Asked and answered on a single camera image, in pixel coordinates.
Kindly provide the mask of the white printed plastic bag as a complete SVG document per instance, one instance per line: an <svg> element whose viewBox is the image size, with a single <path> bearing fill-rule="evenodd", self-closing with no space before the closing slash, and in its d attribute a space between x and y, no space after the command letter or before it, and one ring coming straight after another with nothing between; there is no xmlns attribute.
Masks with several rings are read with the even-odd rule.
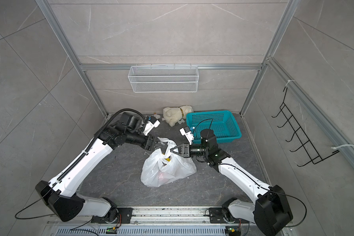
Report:
<svg viewBox="0 0 354 236"><path fill-rule="evenodd" d="M158 138L158 142L165 142L166 149L155 149L144 161L141 182L147 187L160 187L174 181L184 179L197 172L197 167L191 158L173 159L170 148L176 147L176 143L167 138ZM159 182L158 173L168 174L169 180Z"/></svg>

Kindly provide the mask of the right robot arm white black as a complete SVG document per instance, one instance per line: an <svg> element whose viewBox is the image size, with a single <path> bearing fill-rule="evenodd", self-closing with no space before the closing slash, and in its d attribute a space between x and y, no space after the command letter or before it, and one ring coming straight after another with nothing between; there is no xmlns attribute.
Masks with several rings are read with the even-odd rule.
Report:
<svg viewBox="0 0 354 236"><path fill-rule="evenodd" d="M278 185L270 186L241 167L217 143L214 131L204 129L200 133L201 142L194 144L189 127L180 129L188 140L170 151L183 158L202 157L204 162L217 172L234 182L251 200L242 202L232 198L222 205L223 221L235 223L246 220L255 223L266 236L275 236L293 220L293 214L284 190Z"/></svg>

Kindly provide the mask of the pink peach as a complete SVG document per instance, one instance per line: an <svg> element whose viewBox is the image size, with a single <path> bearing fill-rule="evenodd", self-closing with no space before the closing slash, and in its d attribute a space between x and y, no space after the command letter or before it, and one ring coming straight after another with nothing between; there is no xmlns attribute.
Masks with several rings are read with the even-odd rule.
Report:
<svg viewBox="0 0 354 236"><path fill-rule="evenodd" d="M159 172L158 176L157 176L157 179L158 179L159 182L165 182L165 181L169 180L169 176L166 173Z"/></svg>

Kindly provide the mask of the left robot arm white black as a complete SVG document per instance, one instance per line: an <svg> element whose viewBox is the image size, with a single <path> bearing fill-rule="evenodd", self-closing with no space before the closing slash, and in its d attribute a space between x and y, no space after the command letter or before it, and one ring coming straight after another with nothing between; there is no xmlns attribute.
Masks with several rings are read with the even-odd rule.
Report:
<svg viewBox="0 0 354 236"><path fill-rule="evenodd" d="M80 195L77 190L89 173L117 147L127 143L154 151L163 143L150 134L159 119L146 117L134 109L121 109L94 134L82 152L50 181L40 181L35 189L45 205L63 222L91 215L112 223L119 217L110 199Z"/></svg>

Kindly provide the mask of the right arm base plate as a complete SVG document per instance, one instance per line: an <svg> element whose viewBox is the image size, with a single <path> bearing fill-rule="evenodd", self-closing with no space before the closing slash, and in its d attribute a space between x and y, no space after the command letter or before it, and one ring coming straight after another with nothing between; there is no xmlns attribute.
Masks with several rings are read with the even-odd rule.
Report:
<svg viewBox="0 0 354 236"><path fill-rule="evenodd" d="M235 224L240 220L249 223L250 215L247 211L225 207L210 207L205 213L209 217L211 224Z"/></svg>

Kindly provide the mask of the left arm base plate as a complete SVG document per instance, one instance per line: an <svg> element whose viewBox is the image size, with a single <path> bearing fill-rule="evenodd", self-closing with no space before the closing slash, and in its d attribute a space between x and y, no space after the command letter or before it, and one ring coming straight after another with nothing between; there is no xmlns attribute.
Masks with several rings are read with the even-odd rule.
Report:
<svg viewBox="0 0 354 236"><path fill-rule="evenodd" d="M132 218L133 208L119 207L115 211L111 211L106 216L93 216L91 223L98 224L129 224Z"/></svg>

